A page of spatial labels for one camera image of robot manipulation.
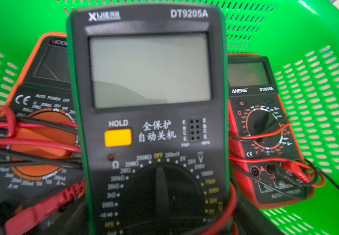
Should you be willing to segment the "orange multimeter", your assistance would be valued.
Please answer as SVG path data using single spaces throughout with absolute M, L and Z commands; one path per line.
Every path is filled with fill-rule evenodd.
M 66 34 L 50 32 L 0 106 L 0 235 L 69 234 L 83 200 Z

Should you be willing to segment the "green multimeter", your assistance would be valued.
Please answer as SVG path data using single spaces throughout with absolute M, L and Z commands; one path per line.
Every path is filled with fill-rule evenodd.
M 66 32 L 90 234 L 230 234 L 222 11 L 82 7 Z

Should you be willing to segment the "green plastic basket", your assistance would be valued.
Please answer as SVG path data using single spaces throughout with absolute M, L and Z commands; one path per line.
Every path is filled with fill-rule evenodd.
M 123 1 L 0 1 L 0 105 L 38 39 L 72 11 Z M 312 199 L 262 212 L 240 200 L 240 235 L 339 235 L 339 2 L 206 1 L 224 14 L 229 53 L 267 56 L 299 147 L 331 180 Z

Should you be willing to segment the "red multimeter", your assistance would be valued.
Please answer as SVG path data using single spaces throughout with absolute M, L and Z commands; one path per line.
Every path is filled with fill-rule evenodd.
M 244 195 L 260 209 L 313 198 L 324 181 L 301 153 L 269 59 L 228 55 L 228 82 L 230 157 Z

